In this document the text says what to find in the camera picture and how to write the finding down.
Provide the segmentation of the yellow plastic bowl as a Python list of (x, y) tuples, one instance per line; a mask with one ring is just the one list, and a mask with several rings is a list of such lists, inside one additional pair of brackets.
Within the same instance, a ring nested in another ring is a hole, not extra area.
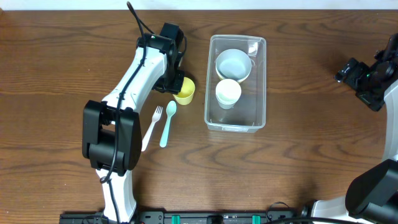
[(236, 82), (238, 82), (238, 83), (244, 82), (244, 81), (247, 80), (248, 77), (249, 77), (249, 75), (237, 76), (237, 75), (234, 75), (234, 74), (224, 75), (224, 74), (222, 74), (222, 73), (217, 73), (217, 75), (218, 75), (218, 77), (219, 77), (220, 80), (232, 79), (232, 80), (234, 80), (234, 81), (236, 81)]

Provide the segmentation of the white plastic fork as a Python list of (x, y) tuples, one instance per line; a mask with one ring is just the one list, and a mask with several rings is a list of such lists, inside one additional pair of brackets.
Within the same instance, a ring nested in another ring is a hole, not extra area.
[(150, 126), (148, 127), (148, 130), (147, 130), (145, 136), (142, 139), (142, 149), (141, 149), (142, 152), (144, 152), (147, 149), (154, 126), (161, 119), (162, 112), (163, 112), (163, 107), (157, 106), (154, 111), (154, 114), (152, 116), (152, 122), (151, 122)]

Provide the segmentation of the grey plastic bowl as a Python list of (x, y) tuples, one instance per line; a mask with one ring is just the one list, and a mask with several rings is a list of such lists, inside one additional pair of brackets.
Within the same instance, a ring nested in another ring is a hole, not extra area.
[(239, 49), (228, 49), (217, 56), (215, 60), (216, 73), (237, 76), (249, 75), (252, 70), (252, 61), (249, 56)]

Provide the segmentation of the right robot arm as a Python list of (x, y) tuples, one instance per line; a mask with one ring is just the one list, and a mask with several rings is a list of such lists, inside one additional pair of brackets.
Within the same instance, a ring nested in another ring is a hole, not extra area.
[(335, 80), (351, 87), (373, 111), (387, 111), (386, 142), (380, 164), (355, 178), (346, 195), (316, 200), (303, 208), (306, 223), (397, 223), (397, 35), (390, 37), (375, 63), (351, 58)]

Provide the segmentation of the light blue plastic spoon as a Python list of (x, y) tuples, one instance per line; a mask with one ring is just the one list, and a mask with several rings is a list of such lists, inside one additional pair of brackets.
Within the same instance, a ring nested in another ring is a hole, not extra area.
[(170, 124), (171, 124), (171, 119), (172, 116), (176, 113), (177, 111), (177, 104), (175, 101), (170, 101), (166, 107), (166, 115), (167, 119), (165, 122), (164, 130), (160, 139), (159, 146), (160, 147), (166, 147), (168, 138), (169, 138), (169, 131), (170, 131)]

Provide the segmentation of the grey plastic cup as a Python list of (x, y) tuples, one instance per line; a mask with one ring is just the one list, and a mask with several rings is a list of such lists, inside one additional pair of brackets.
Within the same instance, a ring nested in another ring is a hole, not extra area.
[(220, 98), (217, 99), (219, 106), (224, 109), (224, 110), (229, 110), (231, 109), (235, 104), (236, 104), (236, 100), (233, 101), (225, 101), (222, 100)]

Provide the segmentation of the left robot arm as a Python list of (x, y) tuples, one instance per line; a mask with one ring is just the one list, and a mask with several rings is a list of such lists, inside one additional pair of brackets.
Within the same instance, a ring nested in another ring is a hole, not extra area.
[(187, 41), (178, 25), (165, 23), (160, 34), (138, 38), (132, 64), (101, 101), (83, 109), (82, 154), (103, 186), (105, 208), (87, 215), (94, 223), (131, 223), (136, 210), (132, 170), (142, 149), (139, 113), (151, 90), (180, 93), (185, 76), (179, 69)]

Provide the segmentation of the white plastic cup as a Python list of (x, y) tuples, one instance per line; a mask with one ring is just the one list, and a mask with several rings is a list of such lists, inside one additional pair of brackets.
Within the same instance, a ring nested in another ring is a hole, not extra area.
[(232, 79), (225, 79), (220, 81), (216, 86), (216, 97), (225, 101), (238, 101), (242, 90), (238, 82)]

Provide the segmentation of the yellow plastic cup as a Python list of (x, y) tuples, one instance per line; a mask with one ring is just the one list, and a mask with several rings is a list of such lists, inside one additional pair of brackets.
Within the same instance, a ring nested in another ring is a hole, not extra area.
[(183, 79), (183, 85), (181, 91), (178, 94), (174, 95), (174, 98), (178, 104), (185, 106), (192, 102), (194, 92), (195, 92), (194, 82), (190, 78), (185, 77)]

